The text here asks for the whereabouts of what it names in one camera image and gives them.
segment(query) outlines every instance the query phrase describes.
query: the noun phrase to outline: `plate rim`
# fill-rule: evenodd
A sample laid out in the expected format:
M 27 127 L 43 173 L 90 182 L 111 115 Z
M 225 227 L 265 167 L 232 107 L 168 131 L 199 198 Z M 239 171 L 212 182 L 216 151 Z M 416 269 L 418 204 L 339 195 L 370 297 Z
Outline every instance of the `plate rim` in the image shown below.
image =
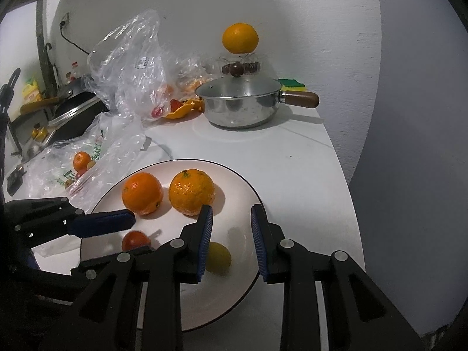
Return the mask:
M 124 179 L 132 176 L 133 174 L 135 173 L 138 173 L 150 166 L 155 166 L 155 165 L 159 165 L 159 164 L 164 164 L 164 163 L 167 163 L 167 162 L 174 162 L 174 161 L 202 161 L 202 162 L 207 162 L 207 163 L 210 163 L 210 164 L 215 164 L 215 165 L 218 165 L 218 166 L 221 166 L 221 167 L 224 167 L 225 169 L 228 169 L 230 171 L 232 171 L 234 174 L 236 174 L 237 176 L 239 176 L 241 179 L 243 179 L 245 181 L 245 183 L 247 183 L 247 185 L 250 186 L 250 188 L 252 189 L 252 191 L 255 193 L 255 195 L 257 196 L 261 206 L 264 208 L 264 204 L 263 202 L 261 201 L 261 198 L 260 196 L 258 195 L 257 191 L 254 189 L 254 187 L 250 184 L 250 182 L 248 180 L 246 180 L 244 177 L 242 177 L 238 172 L 236 172 L 235 170 L 231 169 L 230 167 L 227 167 L 225 165 L 222 165 L 222 164 L 219 164 L 218 162 L 213 162 L 213 161 L 208 161 L 206 159 L 196 159 L 196 158 L 178 158 L 178 159 L 168 159 L 167 161 L 161 161 L 161 162 L 155 162 L 154 164 L 151 164 L 151 165 L 148 165 L 148 166 L 145 166 L 145 167 L 142 167 L 141 169 L 125 176 L 124 178 L 122 178 L 121 180 L 119 180 L 118 182 L 116 182 L 114 184 L 114 186 L 112 186 L 109 191 L 111 191 L 116 185 L 118 185 L 120 182 L 122 182 Z M 107 195 L 107 193 L 109 192 L 107 191 L 101 199 L 99 199 L 99 201 L 96 203 L 96 205 L 94 206 L 93 208 L 93 211 L 94 209 L 98 206 L 98 204 L 101 202 L 102 199 L 104 199 L 104 197 Z M 82 262 L 81 260 L 81 244 L 83 242 L 83 239 L 80 239 L 80 263 Z M 211 321 L 203 324 L 203 325 L 200 325 L 200 326 L 197 326 L 197 327 L 193 327 L 193 328 L 189 328 L 187 330 L 183 330 L 182 332 L 186 333 L 186 332 L 190 332 L 190 331 L 193 331 L 193 330 L 197 330 L 199 328 L 202 328 L 202 327 L 205 327 L 205 326 L 208 326 L 214 322 L 216 322 L 218 319 L 221 319 L 222 317 L 224 317 L 226 314 L 230 313 L 238 304 L 240 304 L 240 302 L 247 296 L 247 294 L 249 294 L 249 292 L 252 290 L 252 288 L 254 287 L 255 283 L 257 282 L 258 280 L 258 277 L 260 275 L 260 271 L 257 271 L 257 274 L 256 276 L 254 277 L 253 281 L 251 282 L 251 284 L 249 285 L 249 287 L 247 288 L 247 290 L 244 292 L 244 294 L 230 307 L 228 308 L 228 310 L 226 310 L 224 313 L 222 313 L 221 315 L 217 316 L 216 318 L 212 319 Z

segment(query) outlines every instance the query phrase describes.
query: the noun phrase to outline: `bottle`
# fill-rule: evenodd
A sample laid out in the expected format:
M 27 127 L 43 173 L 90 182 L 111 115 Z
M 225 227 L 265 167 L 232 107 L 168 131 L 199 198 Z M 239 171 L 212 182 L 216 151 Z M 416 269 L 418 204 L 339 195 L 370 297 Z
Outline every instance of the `bottle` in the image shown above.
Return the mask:
M 70 75 L 70 80 L 75 80 L 81 77 L 80 70 L 78 69 L 78 62 L 72 63 L 72 74 Z

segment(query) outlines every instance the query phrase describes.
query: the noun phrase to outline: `white countertop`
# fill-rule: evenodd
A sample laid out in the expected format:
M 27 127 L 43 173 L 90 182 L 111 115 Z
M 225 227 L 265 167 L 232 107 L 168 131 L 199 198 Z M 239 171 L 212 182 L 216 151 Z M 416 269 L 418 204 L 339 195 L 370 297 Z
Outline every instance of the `white countertop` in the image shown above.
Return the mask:
M 344 250 L 364 268 L 348 186 L 315 109 L 281 105 L 270 123 L 242 131 L 218 129 L 201 114 L 155 125 L 146 135 L 153 143 L 140 153 L 131 172 L 168 159 L 206 159 L 227 166 L 249 181 L 264 203 L 268 220 L 279 224 L 287 238 L 317 253 Z M 27 197 L 24 188 L 25 183 L 15 199 Z M 11 200 L 6 191 L 5 198 Z M 79 251 L 47 258 L 37 255 L 37 262 L 44 270 L 69 273 L 79 262 Z M 184 334 L 184 349 L 278 349 L 282 302 L 283 287 L 260 279 L 228 315 Z

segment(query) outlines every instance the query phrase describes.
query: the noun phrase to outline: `green sponge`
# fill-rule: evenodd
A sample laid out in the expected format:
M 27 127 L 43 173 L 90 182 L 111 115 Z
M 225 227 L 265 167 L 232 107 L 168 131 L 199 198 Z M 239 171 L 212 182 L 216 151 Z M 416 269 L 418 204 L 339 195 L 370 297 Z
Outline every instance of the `green sponge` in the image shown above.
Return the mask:
M 305 84 L 299 83 L 296 79 L 278 79 L 279 83 L 288 88 L 305 87 Z

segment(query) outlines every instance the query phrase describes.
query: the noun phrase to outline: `tangerine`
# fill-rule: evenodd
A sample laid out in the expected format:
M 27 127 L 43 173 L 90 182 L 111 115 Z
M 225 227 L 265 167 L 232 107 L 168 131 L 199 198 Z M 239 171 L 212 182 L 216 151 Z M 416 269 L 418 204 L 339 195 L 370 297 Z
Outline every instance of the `tangerine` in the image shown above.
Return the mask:
M 214 183 L 210 176 L 197 169 L 183 170 L 169 186 L 172 207 L 187 216 L 196 216 L 204 204 L 214 200 Z
M 140 231 L 130 231 L 122 239 L 123 252 L 131 251 L 145 245 L 151 246 L 151 239 Z
M 257 45 L 258 34 L 249 24 L 234 24 L 224 31 L 223 46 L 230 53 L 251 53 L 257 48 Z
M 80 171 L 86 169 L 86 166 L 91 162 L 91 156 L 86 152 L 78 152 L 73 158 L 73 169 Z
M 124 206 L 138 215 L 148 215 L 156 211 L 163 197 L 161 183 L 155 176 L 145 172 L 131 175 L 122 189 Z

